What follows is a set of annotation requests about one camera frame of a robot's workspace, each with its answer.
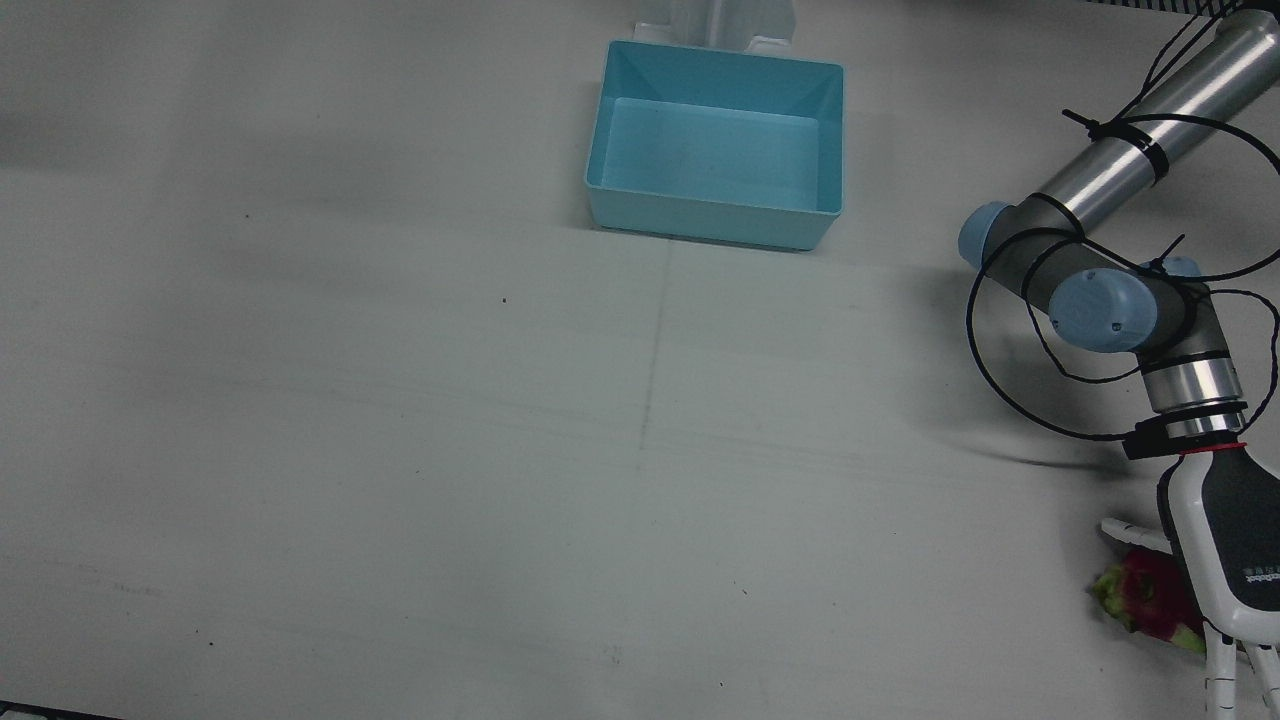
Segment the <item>blue plastic bin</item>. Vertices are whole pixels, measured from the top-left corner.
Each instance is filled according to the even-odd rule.
[[[609,45],[586,187],[608,227],[813,250],[844,197],[844,68]]]

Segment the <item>robotic arm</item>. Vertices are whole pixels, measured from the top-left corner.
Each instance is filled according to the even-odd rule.
[[[1243,391],[1196,263],[1124,266],[1078,240],[1213,132],[1188,117],[1229,120],[1277,81],[1280,3],[1244,3],[1121,120],[1093,124],[1094,142],[1037,192],[974,211],[959,241],[965,260],[1047,313],[1066,342],[1137,355],[1156,415],[1125,451],[1181,456],[1158,503],[1204,615],[1212,717],[1233,715],[1239,639],[1280,720],[1280,480],[1238,439]]]

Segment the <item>dragon fruit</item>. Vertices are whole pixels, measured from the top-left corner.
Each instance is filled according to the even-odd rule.
[[[1204,652],[1199,607],[1172,557],[1135,547],[1098,577],[1089,594],[1130,633]]]

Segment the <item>black cable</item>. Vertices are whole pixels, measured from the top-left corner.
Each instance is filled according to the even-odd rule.
[[[1161,60],[1161,59],[1162,59],[1162,58],[1165,56],[1165,53],[1169,53],[1169,49],[1170,49],[1170,47],[1172,47],[1175,42],[1178,42],[1178,38],[1179,38],[1179,37],[1181,37],[1181,36],[1183,36],[1183,33],[1184,33],[1184,32],[1187,32],[1187,29],[1188,29],[1188,28],[1190,28],[1190,26],[1192,26],[1192,24],[1193,24],[1193,23],[1194,23],[1196,20],[1198,20],[1198,19],[1199,19],[1199,14],[1201,14],[1201,13],[1202,13],[1202,12],[1203,12],[1204,9],[1207,9],[1207,8],[1210,6],[1210,5],[1211,5],[1211,0],[1199,0],[1199,1],[1197,1],[1197,3],[1196,3],[1196,14],[1194,14],[1194,15],[1192,15],[1192,18],[1190,18],[1190,19],[1188,19],[1188,20],[1187,20],[1187,23],[1185,23],[1185,24],[1183,24],[1183,27],[1181,27],[1181,28],[1179,28],[1179,31],[1178,31],[1176,33],[1174,33],[1174,36],[1172,36],[1171,38],[1169,38],[1169,42],[1166,42],[1166,44],[1164,45],[1164,47],[1161,47],[1161,49],[1160,49],[1160,51],[1158,51],[1158,53],[1156,54],[1156,59],[1155,59],[1155,60],[1152,60],[1152,63],[1151,63],[1151,68],[1149,68],[1149,69],[1147,70],[1147,77],[1144,77],[1144,78],[1143,78],[1143,81],[1142,81],[1142,88],[1140,88],[1140,90],[1138,91],[1138,95],[1133,96],[1133,99],[1130,99],[1130,100],[1129,100],[1129,102],[1126,102],[1126,104],[1124,105],[1124,108],[1123,108],[1123,109],[1121,109],[1121,110],[1120,110],[1119,113],[1116,113],[1116,115],[1115,115],[1115,117],[1112,118],[1112,122],[1114,122],[1114,120],[1117,120],[1117,119],[1120,119],[1120,117],[1123,117],[1123,115],[1124,115],[1125,113],[1128,113],[1129,110],[1133,110],[1133,109],[1134,109],[1134,108],[1137,108],[1137,106],[1138,106],[1138,105],[1139,105],[1139,104],[1140,104],[1140,102],[1142,102],[1143,100],[1146,100],[1146,99],[1147,99],[1147,95],[1148,95],[1148,94],[1149,94],[1149,92],[1151,92],[1152,90],[1155,90],[1155,87],[1156,87],[1157,85],[1160,85],[1160,81],[1161,81],[1161,79],[1164,79],[1164,78],[1165,78],[1165,76],[1167,76],[1167,74],[1169,74],[1169,72],[1170,72],[1170,70],[1171,70],[1171,69],[1174,68],[1174,65],[1175,65],[1175,64],[1178,64],[1178,61],[1179,61],[1179,60],[1181,60],[1181,59],[1183,59],[1183,58],[1184,58],[1184,56],[1187,55],[1187,53],[1189,53],[1189,51],[1190,51],[1190,49],[1192,49],[1192,47],[1194,47],[1194,46],[1196,46],[1196,44],[1197,44],[1197,42],[1199,42],[1199,40],[1201,40],[1202,37],[1204,37],[1204,35],[1206,35],[1206,33],[1207,33],[1207,32],[1208,32],[1208,31],[1210,31],[1210,29],[1211,29],[1211,28],[1212,28],[1212,27],[1213,27],[1213,26],[1215,26],[1215,24],[1216,24],[1216,23],[1217,23],[1219,20],[1221,20],[1221,19],[1222,19],[1224,17],[1226,17],[1226,14],[1228,14],[1228,13],[1229,13],[1230,10],[1235,9],[1235,1],[1234,1],[1234,0],[1230,0],[1230,1],[1228,1],[1228,3],[1221,3],[1221,4],[1219,4],[1219,9],[1217,9],[1217,10],[1215,10],[1213,13],[1211,13],[1211,14],[1210,14],[1210,18],[1208,18],[1208,22],[1206,22],[1206,23],[1204,23],[1204,24],[1203,24],[1203,26],[1202,26],[1202,27],[1201,27],[1201,28],[1199,28],[1199,29],[1198,29],[1198,31],[1196,32],[1196,35],[1193,35],[1193,36],[1192,36],[1192,38],[1190,38],[1190,40],[1188,40],[1188,41],[1187,41],[1187,42],[1185,42],[1185,44],[1184,44],[1184,45],[1181,46],[1181,49],[1179,49],[1179,50],[1178,50],[1178,53],[1176,53],[1176,54],[1175,54],[1175,55],[1174,55],[1172,58],[1170,58],[1169,63],[1166,63],[1164,68],[1161,68],[1160,70],[1157,70],[1156,68],[1157,68],[1157,67],[1160,65],[1160,60]]]
[[[1244,297],[1257,300],[1271,311],[1271,380],[1267,386],[1266,396],[1262,397],[1262,402],[1258,404],[1257,410],[1254,410],[1253,415],[1251,415],[1244,423],[1244,430],[1247,430],[1253,427],[1253,423],[1258,421],[1258,418],[1261,418],[1262,413],[1266,411],[1267,405],[1271,404],[1271,398],[1275,397],[1276,386],[1280,384],[1280,351],[1276,350],[1276,342],[1280,341],[1280,309],[1277,309],[1274,302],[1267,300],[1266,296],[1251,290],[1211,290],[1210,295],[1243,295]]]
[[[1276,174],[1280,176],[1280,156],[1277,156],[1276,152],[1271,150],[1271,147],[1268,147],[1265,142],[1262,142],[1261,140],[1258,140],[1253,135],[1251,135],[1251,133],[1248,133],[1248,132],[1245,132],[1245,131],[1243,131],[1240,128],[1236,128],[1235,126],[1231,126],[1229,123],[1225,123],[1225,122],[1221,122],[1221,120],[1210,119],[1210,118],[1201,118],[1198,115],[1185,115],[1185,114],[1178,114],[1178,113],[1148,113],[1148,114],[1142,114],[1142,115],[1123,117],[1123,115],[1125,115],[1125,113],[1130,111],[1133,108],[1135,108],[1138,104],[1140,104],[1146,99],[1147,94],[1151,92],[1151,90],[1153,90],[1164,79],[1164,77],[1174,68],[1174,65],[1176,65],[1178,61],[1181,60],[1181,58],[1204,36],[1206,32],[1208,32],[1208,29],[1211,27],[1215,23],[1217,23],[1220,19],[1222,19],[1228,13],[1230,13],[1231,10],[1235,9],[1235,5],[1236,5],[1236,3],[1234,0],[1233,1],[1226,1],[1226,3],[1220,3],[1219,9],[1210,17],[1210,20],[1203,27],[1201,27],[1190,37],[1190,40],[1188,40],[1183,45],[1183,47],[1179,49],[1178,53],[1175,53],[1172,58],[1170,58],[1170,60],[1161,69],[1157,70],[1156,68],[1160,67],[1161,59],[1165,56],[1165,54],[1169,51],[1169,49],[1174,46],[1174,44],[1178,41],[1178,38],[1181,37],[1183,33],[1187,32],[1187,29],[1190,27],[1190,24],[1194,22],[1196,18],[1192,18],[1192,20],[1188,20],[1174,35],[1174,37],[1171,37],[1169,40],[1169,42],[1166,42],[1164,45],[1164,47],[1160,49],[1160,53],[1157,53],[1155,60],[1151,64],[1151,68],[1147,70],[1147,76],[1143,79],[1142,90],[1139,90],[1138,95],[1134,96],[1134,99],[1130,100],[1130,102],[1126,104],[1125,108],[1120,113],[1117,113],[1116,117],[1112,118],[1110,123],[1106,123],[1106,124],[1115,123],[1115,124],[1125,124],[1125,126],[1133,127],[1135,123],[1139,123],[1139,122],[1174,120],[1174,122],[1183,122],[1183,123],[1198,124],[1198,126],[1208,127],[1208,128],[1212,128],[1212,129],[1216,129],[1216,131],[1226,132],[1228,135],[1231,135],[1231,136],[1235,136],[1239,140],[1243,140],[1244,142],[1249,143],[1249,146],[1252,146],[1254,150],[1257,150],[1258,152],[1261,152],[1267,159],[1267,161],[1271,164],[1271,168],[1276,172]],[[1204,9],[1204,3],[1203,1],[1197,1],[1197,4],[1196,4],[1196,12],[1197,12],[1197,14],[1201,13],[1203,9]],[[1079,114],[1073,113],[1070,110],[1062,110],[1062,114],[1066,115],[1068,118],[1071,118],[1073,120],[1079,122],[1080,124],[1085,126],[1089,129],[1089,136],[1091,137],[1100,136],[1101,133],[1098,131],[1106,129],[1106,124],[1098,123],[1097,120],[1092,120],[1092,119],[1084,118],[1083,115],[1079,115]],[[1169,245],[1169,247],[1166,247],[1164,252],[1161,252],[1157,258],[1155,258],[1153,260],[1151,260],[1151,263],[1148,263],[1148,266],[1142,266],[1142,265],[1139,265],[1137,263],[1133,263],[1132,260],[1129,260],[1129,259],[1126,259],[1126,258],[1124,258],[1124,256],[1121,256],[1121,255],[1119,255],[1116,252],[1112,252],[1111,250],[1107,250],[1106,247],[1102,247],[1101,245],[1093,242],[1092,240],[1089,240],[1088,237],[1085,237],[1085,234],[1083,232],[1083,228],[1080,228],[1079,224],[1076,224],[1076,227],[1075,227],[1074,231],[1064,231],[1061,228],[1029,228],[1029,229],[1025,229],[1025,231],[1020,231],[1020,232],[1012,234],[1011,237],[1009,237],[1007,240],[1005,240],[1004,242],[1001,242],[1000,246],[997,246],[991,252],[991,255],[987,256],[986,260],[983,260],[982,268],[978,272],[978,277],[974,278],[973,287],[969,291],[968,302],[965,304],[965,334],[966,334],[966,338],[969,341],[969,352],[970,352],[970,355],[974,359],[974,364],[978,366],[978,372],[982,374],[983,379],[987,382],[987,384],[991,387],[991,389],[1002,401],[1005,401],[1006,405],[1009,405],[1010,407],[1012,407],[1015,411],[1018,411],[1024,418],[1027,418],[1027,419],[1032,420],[1033,423],[1036,423],[1036,424],[1038,424],[1038,425],[1041,425],[1041,427],[1043,427],[1046,429],[1050,429],[1052,432],[1056,432],[1056,433],[1060,433],[1060,434],[1064,434],[1064,436],[1068,436],[1068,437],[1073,437],[1073,438],[1076,438],[1076,439],[1087,439],[1087,441],[1093,441],[1093,442],[1110,442],[1110,441],[1116,441],[1116,439],[1124,439],[1128,433],[1084,433],[1084,432],[1079,432],[1079,430],[1073,430],[1070,428],[1065,428],[1062,425],[1052,423],[1052,421],[1050,421],[1050,420],[1047,420],[1047,419],[1044,419],[1044,418],[1042,418],[1042,416],[1032,413],[1030,410],[1028,410],[1027,407],[1024,407],[1021,404],[1019,404],[1016,400],[1014,400],[1012,396],[1010,396],[1000,386],[1000,383],[991,374],[991,370],[987,368],[986,361],[982,359],[982,352],[978,348],[978,341],[977,341],[977,334],[974,332],[973,318],[974,318],[974,307],[975,307],[975,304],[977,304],[978,292],[982,288],[983,281],[987,278],[987,273],[995,265],[996,260],[998,260],[998,258],[1001,255],[1004,255],[1004,252],[1007,251],[1012,246],[1012,243],[1015,243],[1018,241],[1021,241],[1021,240],[1027,240],[1027,238],[1033,237],[1033,236],[1043,236],[1043,234],[1056,234],[1056,236],[1062,237],[1062,240],[1055,242],[1052,246],[1050,246],[1048,249],[1043,250],[1036,258],[1036,260],[1030,264],[1030,266],[1028,268],[1027,273],[1023,275],[1023,281],[1021,281],[1021,287],[1020,287],[1019,295],[1023,299],[1023,304],[1025,306],[1027,315],[1030,319],[1032,327],[1036,331],[1036,337],[1038,338],[1038,341],[1041,343],[1041,347],[1043,348],[1044,354],[1053,363],[1053,366],[1057,369],[1057,372],[1061,375],[1064,375],[1064,377],[1066,377],[1069,379],[1073,379],[1073,380],[1076,380],[1076,382],[1082,382],[1082,383],[1088,383],[1088,384],[1102,384],[1102,383],[1110,383],[1110,382],[1116,382],[1116,380],[1128,378],[1128,377],[1133,375],[1134,373],[1139,372],[1140,366],[1139,368],[1134,368],[1134,369],[1132,369],[1132,370],[1129,370],[1126,373],[1123,373],[1120,375],[1115,375],[1115,377],[1110,377],[1110,378],[1087,378],[1087,377],[1083,377],[1083,375],[1076,375],[1076,374],[1070,373],[1066,369],[1066,366],[1062,364],[1062,361],[1057,357],[1057,355],[1053,352],[1053,350],[1050,347],[1048,341],[1046,340],[1043,329],[1042,329],[1042,327],[1039,324],[1039,320],[1036,316],[1034,309],[1032,307],[1030,301],[1027,299],[1027,295],[1028,295],[1028,291],[1030,288],[1032,278],[1039,270],[1041,265],[1043,265],[1055,252],[1057,252],[1062,247],[1066,247],[1069,245],[1083,245],[1083,246],[1085,246],[1085,247],[1088,247],[1088,249],[1098,252],[1103,258],[1110,259],[1111,261],[1116,263],[1117,265],[1120,265],[1123,268],[1126,268],[1128,270],[1130,270],[1130,272],[1133,272],[1133,273],[1135,273],[1138,275],[1143,275],[1143,277],[1148,277],[1148,278],[1158,278],[1158,279],[1169,283],[1169,286],[1172,287],[1179,293],[1179,296],[1183,299],[1183,302],[1184,302],[1184,314],[1183,314],[1181,327],[1170,337],[1169,341],[1166,341],[1165,343],[1162,343],[1161,347],[1158,347],[1158,348],[1148,348],[1149,352],[1161,352],[1161,351],[1164,351],[1167,347],[1172,347],[1174,345],[1176,345],[1178,342],[1180,342],[1181,338],[1185,337],[1185,334],[1188,332],[1190,332],[1192,327],[1196,323],[1196,315],[1198,313],[1198,305],[1199,305],[1201,300],[1204,297],[1203,293],[1206,292],[1203,290],[1198,290],[1199,286],[1207,284],[1207,283],[1211,283],[1211,282],[1221,282],[1221,281],[1240,278],[1240,277],[1248,275],[1251,273],[1254,273],[1257,270],[1261,270],[1261,269],[1266,268],[1267,265],[1271,265],[1276,260],[1280,260],[1280,247],[1277,247],[1267,258],[1263,258],[1262,260],[1260,260],[1257,263],[1253,263],[1251,265],[1247,265],[1244,268],[1240,268],[1238,270],[1233,270],[1233,272],[1229,272],[1229,273],[1219,273],[1219,274],[1213,274],[1213,275],[1198,275],[1198,277],[1187,277],[1187,278],[1184,278],[1184,277],[1175,277],[1175,275],[1167,274],[1167,272],[1165,272],[1165,268],[1164,268],[1164,261],[1169,258],[1169,255],[1174,251],[1174,249],[1178,247],[1178,245],[1181,243],[1183,240],[1185,240],[1185,237],[1187,237],[1185,234],[1180,234],[1176,240],[1174,240],[1174,242],[1171,245]],[[1252,297],[1252,299],[1257,300],[1258,302],[1263,304],[1271,311],[1271,316],[1272,316],[1272,320],[1274,320],[1274,328],[1272,328],[1272,333],[1271,333],[1271,382],[1270,382],[1270,387],[1268,387],[1267,393],[1263,397],[1262,402],[1258,404],[1257,410],[1253,413],[1253,415],[1244,424],[1244,429],[1248,429],[1249,427],[1253,425],[1254,421],[1257,421],[1258,418],[1262,416],[1262,413],[1267,409],[1267,406],[1270,405],[1272,397],[1276,393],[1277,384],[1280,384],[1280,354],[1277,354],[1277,341],[1280,341],[1280,310],[1277,310],[1276,306],[1270,300],[1267,300],[1262,295],[1252,292],[1252,291],[1243,291],[1243,290],[1210,290],[1207,292],[1208,292],[1208,295],[1222,293],[1222,295],[1243,295],[1243,296],[1247,296],[1247,297]]]
[[[1055,252],[1069,245],[1079,245],[1079,237],[1073,236],[1065,240],[1060,240],[1053,245],[1051,245],[1048,249],[1046,249],[1043,252],[1041,252],[1036,258],[1036,260],[1030,264],[1030,266],[1027,268],[1027,273],[1023,274],[1023,284],[1019,288],[1018,295],[1023,299],[1023,305],[1027,307],[1027,316],[1030,319],[1032,327],[1036,328],[1036,338],[1039,340],[1041,348],[1044,351],[1044,355],[1047,355],[1048,359],[1053,363],[1053,366],[1057,369],[1057,373],[1060,375],[1085,384],[1106,384],[1123,380],[1137,373],[1140,368],[1135,366],[1134,369],[1126,373],[1121,373],[1119,375],[1111,375],[1107,378],[1087,378],[1084,375],[1076,375],[1075,373],[1069,372],[1066,369],[1066,365],[1062,364],[1062,360],[1059,359],[1056,352],[1053,352],[1053,348],[1048,346],[1048,340],[1044,338],[1044,331],[1043,328],[1041,328],[1039,319],[1036,316],[1036,309],[1032,307],[1030,300],[1027,299],[1027,293],[1028,291],[1030,291],[1032,278],[1034,278],[1036,273],[1039,272],[1041,265],[1043,265]]]
[[[1064,231],[1060,228],[1030,228],[1014,233],[1007,240],[996,246],[996,249],[992,250],[991,255],[986,260],[983,260],[982,268],[978,269],[978,277],[974,278],[973,287],[969,288],[969,300],[968,302],[965,302],[964,323],[965,323],[965,336],[969,341],[969,354],[973,356],[973,361],[978,366],[978,373],[980,373],[983,379],[987,380],[987,386],[991,387],[991,389],[1001,400],[1004,400],[1006,405],[1009,405],[1018,414],[1036,423],[1037,425],[1066,437],[1071,437],[1075,439],[1087,439],[1091,442],[1111,442],[1111,441],[1124,439],[1125,433],[1084,433],[1079,430],[1073,430],[1070,428],[1065,428],[1062,425],[1059,425],[1057,423],[1046,420],[1044,418],[1041,418],[1039,415],[1032,413],[1021,404],[1019,404],[1016,400],[1014,400],[1014,397],[1010,396],[1005,391],[1005,388],[1000,386],[996,378],[991,374],[991,370],[987,368],[987,363],[982,359],[982,351],[978,350],[978,338],[977,334],[974,333],[973,316],[974,316],[974,306],[978,302],[978,292],[982,290],[982,283],[987,278],[987,273],[996,264],[1000,256],[1004,255],[1010,247],[1012,247],[1015,242],[1027,240],[1037,234],[1057,234],[1061,237],[1074,238],[1075,241],[1087,241],[1087,238],[1084,238],[1083,236],[1078,236],[1073,231]]]
[[[1062,114],[1066,115],[1068,118],[1075,120],[1075,122],[1082,122],[1083,120],[1082,124],[1084,124],[1085,127],[1091,128],[1091,131],[1094,129],[1094,128],[1101,127],[1101,123],[1098,123],[1097,120],[1091,120],[1088,118],[1083,118],[1078,113],[1073,113],[1070,110],[1064,110]],[[1238,128],[1238,127],[1235,127],[1235,126],[1233,126],[1230,123],[1225,123],[1222,120],[1215,120],[1215,119],[1211,119],[1211,118],[1202,118],[1199,115],[1184,115],[1184,114],[1180,114],[1180,113],[1149,113],[1149,114],[1143,114],[1143,115],[1130,115],[1130,117],[1120,118],[1119,120],[1112,120],[1112,122],[1124,123],[1124,124],[1133,124],[1133,123],[1155,122],[1155,120],[1174,120],[1174,122],[1180,122],[1180,123],[1189,123],[1189,124],[1196,124],[1196,126],[1203,126],[1203,127],[1212,128],[1212,129],[1216,129],[1216,131],[1231,135],[1234,137],[1238,137],[1238,138],[1243,140],[1244,142],[1249,143],[1251,147],[1253,147],[1254,150],[1257,150],[1258,152],[1261,152],[1262,156],[1267,159],[1267,163],[1271,164],[1271,169],[1275,170],[1277,176],[1280,176],[1280,155],[1276,155],[1276,152],[1274,150],[1271,150],[1271,147],[1268,147],[1267,143],[1262,142],[1261,140],[1258,140],[1253,135],[1251,135],[1251,133],[1248,133],[1248,132],[1245,132],[1245,131],[1243,131],[1243,129],[1240,129],[1240,128]],[[1229,273],[1217,273],[1217,274],[1212,274],[1212,275],[1198,275],[1196,278],[1188,278],[1188,279],[1193,281],[1193,282],[1202,282],[1202,283],[1233,281],[1233,279],[1248,275],[1249,273],[1256,273],[1256,272],[1261,270],[1262,268],[1266,268],[1267,265],[1275,263],[1276,260],[1280,260],[1280,247],[1277,247],[1274,252],[1271,252],[1271,255],[1267,255],[1262,260],[1258,260],[1257,263],[1253,263],[1252,265],[1247,265],[1247,266],[1240,268],[1238,270],[1231,270]],[[1143,269],[1143,272],[1146,272],[1148,274],[1153,274],[1152,270]]]

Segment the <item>white table surface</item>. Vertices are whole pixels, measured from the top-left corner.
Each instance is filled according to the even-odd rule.
[[[847,72],[845,215],[812,254],[593,225],[631,3],[0,5],[0,698],[1198,716],[1198,659],[1084,592],[1119,556],[1097,520],[1155,523],[1166,462],[1004,409],[955,251],[1084,146],[1059,110],[1112,113],[1181,18],[797,13],[795,54]],[[1280,141],[1277,102],[1240,123]],[[1228,269],[1276,243],[1277,187],[1212,140],[1098,238],[1188,232]],[[1138,382],[1057,378],[1007,293],[982,305],[1036,407],[1148,414]],[[1222,305],[1257,400],[1268,318]],[[1251,433],[1272,462],[1276,428]]]

